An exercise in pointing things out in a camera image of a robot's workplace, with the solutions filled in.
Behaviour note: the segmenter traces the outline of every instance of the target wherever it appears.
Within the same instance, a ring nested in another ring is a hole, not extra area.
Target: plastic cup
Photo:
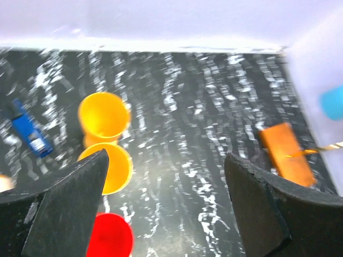
[[[132,178],[133,163],[129,153],[114,143],[92,145],[80,154],[78,161],[103,149],[108,154],[109,164],[102,195],[108,195],[116,193],[127,186]]]
[[[83,99],[78,118],[84,134],[83,145],[88,148],[96,143],[116,143],[131,123],[131,112],[119,96],[98,92]]]
[[[320,104],[328,118],[343,119],[343,85],[322,94]]]
[[[132,228],[114,213],[98,213],[86,257],[129,257],[133,250]]]

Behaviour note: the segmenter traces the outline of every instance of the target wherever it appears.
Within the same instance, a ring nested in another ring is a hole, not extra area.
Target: blue cup
[[[328,118],[343,119],[343,85],[322,94],[320,104]]]

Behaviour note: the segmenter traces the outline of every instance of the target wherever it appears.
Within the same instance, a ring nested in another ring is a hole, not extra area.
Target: white wall
[[[226,48],[231,44],[288,46],[339,3],[341,0],[2,0],[0,43],[107,37],[202,44],[211,37],[215,40],[206,44]]]
[[[289,49],[288,68],[317,144],[343,141],[343,120],[330,120],[319,104],[322,93],[343,84],[343,3]],[[322,157],[343,196],[343,149]]]

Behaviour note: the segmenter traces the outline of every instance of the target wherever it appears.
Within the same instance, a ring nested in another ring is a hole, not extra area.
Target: white label
[[[45,147],[43,140],[41,140],[40,138],[33,140],[30,144],[36,152],[39,152]]]

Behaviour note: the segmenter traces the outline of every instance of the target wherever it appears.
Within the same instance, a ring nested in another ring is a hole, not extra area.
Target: marble countertop
[[[77,108],[109,91],[128,102],[132,124],[119,144],[135,166],[129,185],[100,211],[125,217],[134,257],[245,256],[223,172],[227,152],[274,172],[258,131],[290,122],[303,147],[314,141],[276,55],[2,51],[1,92],[19,97],[55,151],[40,160],[0,117],[0,173],[20,186],[77,160]],[[335,193],[319,155],[318,184]]]

